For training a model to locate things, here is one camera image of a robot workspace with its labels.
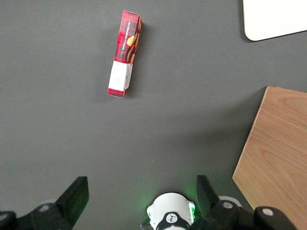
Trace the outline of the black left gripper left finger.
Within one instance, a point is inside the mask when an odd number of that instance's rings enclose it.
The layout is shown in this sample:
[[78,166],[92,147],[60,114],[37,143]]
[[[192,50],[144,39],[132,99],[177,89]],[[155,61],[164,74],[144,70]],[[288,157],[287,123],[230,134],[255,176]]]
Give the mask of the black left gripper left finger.
[[13,211],[2,211],[0,228],[2,230],[71,230],[88,201],[88,178],[79,176],[53,203],[43,203],[19,218]]

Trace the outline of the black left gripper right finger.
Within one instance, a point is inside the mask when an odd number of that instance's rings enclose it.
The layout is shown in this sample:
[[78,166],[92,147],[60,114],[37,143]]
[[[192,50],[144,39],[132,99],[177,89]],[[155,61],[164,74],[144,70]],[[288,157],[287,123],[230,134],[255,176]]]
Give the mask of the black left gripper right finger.
[[279,209],[257,207],[253,213],[235,202],[222,200],[205,175],[197,176],[197,202],[201,217],[192,230],[295,230],[295,225]]

